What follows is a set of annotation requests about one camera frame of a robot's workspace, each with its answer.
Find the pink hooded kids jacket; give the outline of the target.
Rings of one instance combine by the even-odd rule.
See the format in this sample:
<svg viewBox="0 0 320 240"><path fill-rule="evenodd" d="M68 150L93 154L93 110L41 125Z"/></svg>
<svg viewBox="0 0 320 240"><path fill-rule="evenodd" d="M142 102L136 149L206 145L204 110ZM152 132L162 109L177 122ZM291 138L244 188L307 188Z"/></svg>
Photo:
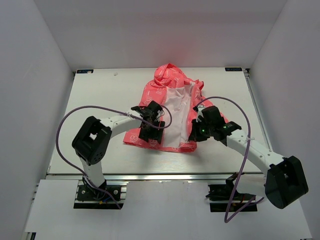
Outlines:
<svg viewBox="0 0 320 240"><path fill-rule="evenodd" d="M140 139L138 128L127 131L123 143L165 152L194 152L197 143L189 141L188 138L192 130L192 120L197 117L193 107L205 98L203 87L203 81L187 77L180 68L171 63L158 67L153 80L145 85L139 105L147 106L151 101L155 101L167 107L172 115L172 123L163 130L161 143Z"/></svg>

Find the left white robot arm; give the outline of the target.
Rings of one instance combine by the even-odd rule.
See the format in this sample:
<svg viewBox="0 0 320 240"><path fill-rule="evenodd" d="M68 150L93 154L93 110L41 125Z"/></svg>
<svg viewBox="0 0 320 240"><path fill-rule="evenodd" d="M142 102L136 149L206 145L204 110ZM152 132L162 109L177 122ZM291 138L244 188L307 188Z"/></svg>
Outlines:
<svg viewBox="0 0 320 240"><path fill-rule="evenodd" d="M121 133L131 129L140 130L141 127L151 126L142 122L138 113L134 113L133 117L115 115L104 119L90 116L84 121L71 145L80 157L87 182L91 184L88 193L94 199L99 200L106 193L101 160L106 154L109 141Z"/></svg>

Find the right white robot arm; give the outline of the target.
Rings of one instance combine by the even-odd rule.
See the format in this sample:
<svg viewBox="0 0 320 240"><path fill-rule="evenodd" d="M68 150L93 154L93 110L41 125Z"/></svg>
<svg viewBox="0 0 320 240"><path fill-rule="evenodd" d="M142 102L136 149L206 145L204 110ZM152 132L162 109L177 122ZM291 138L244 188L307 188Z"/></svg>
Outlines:
<svg viewBox="0 0 320 240"><path fill-rule="evenodd" d="M301 161L284 157L246 136L246 132L233 121L213 123L192 120L189 140L202 142L212 137L226 147L245 156L263 176L235 173L225 182L224 193L236 200L243 194L267 198L276 208L284 209L303 195L309 187Z"/></svg>

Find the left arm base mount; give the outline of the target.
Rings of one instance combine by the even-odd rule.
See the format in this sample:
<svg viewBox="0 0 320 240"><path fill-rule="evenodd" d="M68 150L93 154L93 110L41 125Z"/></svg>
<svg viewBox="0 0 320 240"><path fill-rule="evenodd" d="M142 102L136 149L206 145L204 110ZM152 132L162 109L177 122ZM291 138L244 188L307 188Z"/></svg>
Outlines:
<svg viewBox="0 0 320 240"><path fill-rule="evenodd" d="M127 185L121 182L106 183L100 186L115 199L113 201L109 194L92 188L88 183L78 182L74 198L74 209L86 210L120 210L126 199Z"/></svg>

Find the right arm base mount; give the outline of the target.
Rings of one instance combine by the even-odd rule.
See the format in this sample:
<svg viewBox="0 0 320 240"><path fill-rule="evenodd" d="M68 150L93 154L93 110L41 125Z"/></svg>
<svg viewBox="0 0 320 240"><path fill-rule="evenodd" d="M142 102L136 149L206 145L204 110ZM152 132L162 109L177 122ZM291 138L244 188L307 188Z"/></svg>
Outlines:
<svg viewBox="0 0 320 240"><path fill-rule="evenodd" d="M208 194L205 196L209 200L211 213L225 213L227 210L228 202L234 187L234 182L238 176L238 173L234 173L228 177L223 184L210 184L208 186ZM235 191L230 209L231 213L236 212L243 207L253 195L238 193Z"/></svg>

